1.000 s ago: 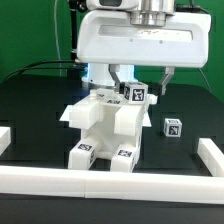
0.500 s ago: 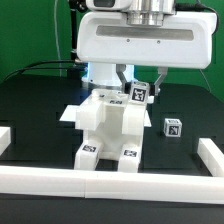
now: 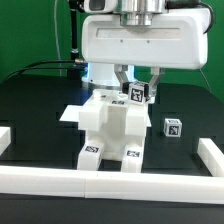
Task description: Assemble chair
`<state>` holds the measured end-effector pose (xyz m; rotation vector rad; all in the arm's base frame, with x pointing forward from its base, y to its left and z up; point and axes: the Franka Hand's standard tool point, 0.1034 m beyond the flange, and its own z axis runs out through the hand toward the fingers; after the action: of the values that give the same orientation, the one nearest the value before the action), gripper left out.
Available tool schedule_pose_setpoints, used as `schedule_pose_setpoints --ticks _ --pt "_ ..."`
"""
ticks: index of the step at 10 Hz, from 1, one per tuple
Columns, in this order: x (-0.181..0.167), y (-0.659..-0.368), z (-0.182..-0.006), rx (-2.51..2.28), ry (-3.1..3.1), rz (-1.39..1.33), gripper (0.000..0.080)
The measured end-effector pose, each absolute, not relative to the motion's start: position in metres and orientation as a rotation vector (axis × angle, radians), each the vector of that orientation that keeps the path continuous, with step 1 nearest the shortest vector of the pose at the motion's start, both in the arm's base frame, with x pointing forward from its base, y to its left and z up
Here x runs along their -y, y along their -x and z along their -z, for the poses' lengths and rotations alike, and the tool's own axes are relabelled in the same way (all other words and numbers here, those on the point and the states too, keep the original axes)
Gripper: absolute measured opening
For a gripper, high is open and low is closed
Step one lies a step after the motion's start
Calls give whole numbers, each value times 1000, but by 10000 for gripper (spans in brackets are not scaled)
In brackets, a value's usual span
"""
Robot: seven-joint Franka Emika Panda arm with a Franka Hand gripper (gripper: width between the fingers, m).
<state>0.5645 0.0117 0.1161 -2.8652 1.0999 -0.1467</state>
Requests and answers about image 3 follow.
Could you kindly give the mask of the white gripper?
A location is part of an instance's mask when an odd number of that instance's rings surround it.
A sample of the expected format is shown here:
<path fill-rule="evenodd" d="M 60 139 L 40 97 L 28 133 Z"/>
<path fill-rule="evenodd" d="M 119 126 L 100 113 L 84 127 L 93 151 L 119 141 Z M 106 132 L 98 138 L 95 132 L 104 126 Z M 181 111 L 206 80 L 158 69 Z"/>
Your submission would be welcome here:
<path fill-rule="evenodd" d="M 208 24 L 205 8 L 157 14 L 150 26 L 122 26 L 116 14 L 92 15 L 83 24 L 82 55 L 89 62 L 115 64 L 125 94 L 135 80 L 130 65 L 152 67 L 148 102 L 154 103 L 164 68 L 199 69 L 206 64 Z"/>

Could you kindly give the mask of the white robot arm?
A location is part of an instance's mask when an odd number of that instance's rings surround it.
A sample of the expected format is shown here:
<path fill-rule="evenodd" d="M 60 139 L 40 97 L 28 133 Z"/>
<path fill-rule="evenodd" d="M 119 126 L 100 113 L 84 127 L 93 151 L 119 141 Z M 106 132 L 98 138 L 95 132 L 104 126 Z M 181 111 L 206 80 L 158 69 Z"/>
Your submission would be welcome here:
<path fill-rule="evenodd" d="M 146 99 L 155 101 L 163 70 L 200 69 L 207 62 L 213 9 L 200 0 L 84 0 L 86 82 L 122 86 L 136 66 L 149 67 Z"/>

